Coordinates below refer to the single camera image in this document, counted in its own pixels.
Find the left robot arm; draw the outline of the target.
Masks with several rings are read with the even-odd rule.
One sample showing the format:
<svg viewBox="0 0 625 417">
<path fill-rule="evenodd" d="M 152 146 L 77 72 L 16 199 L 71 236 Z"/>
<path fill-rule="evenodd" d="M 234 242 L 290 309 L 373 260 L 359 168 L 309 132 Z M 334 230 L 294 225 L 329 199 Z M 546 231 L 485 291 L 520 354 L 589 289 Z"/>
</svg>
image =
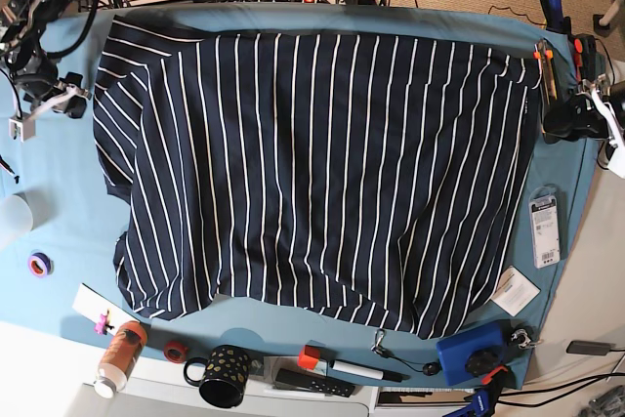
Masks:
<svg viewBox="0 0 625 417">
<path fill-rule="evenodd" d="M 610 22 L 624 6 L 624 0 L 614 0 L 605 14 L 593 17 L 593 35 L 571 32 L 562 0 L 540 0 L 540 3 L 545 29 L 567 37 L 574 78 L 573 85 L 561 85 L 551 46 L 546 40 L 536 44 L 534 58 L 542 75 L 541 126 L 545 141 L 600 141 L 600 157 L 604 159 L 600 167 L 623 177 L 624 81 L 617 78 L 611 59 L 606 60 L 608 71 L 599 72 L 597 46 L 601 43 L 600 35 L 609 31 Z"/>
</svg>

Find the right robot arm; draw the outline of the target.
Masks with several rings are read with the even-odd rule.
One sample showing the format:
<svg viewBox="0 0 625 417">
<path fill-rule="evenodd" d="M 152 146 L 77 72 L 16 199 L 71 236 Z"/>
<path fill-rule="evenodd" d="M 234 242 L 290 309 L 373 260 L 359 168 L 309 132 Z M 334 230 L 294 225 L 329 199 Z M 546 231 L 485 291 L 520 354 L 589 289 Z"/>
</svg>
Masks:
<svg viewBox="0 0 625 417">
<path fill-rule="evenodd" d="M 9 136 L 26 141 L 35 136 L 35 120 L 51 110 L 72 119 L 83 116 L 92 99 L 82 76 L 59 76 L 58 63 L 85 41 L 95 21 L 100 0 L 92 0 L 78 38 L 61 51 L 49 52 L 41 38 L 49 23 L 58 20 L 78 0 L 9 0 L 1 9 L 1 74 L 12 91 L 14 115 Z"/>
</svg>

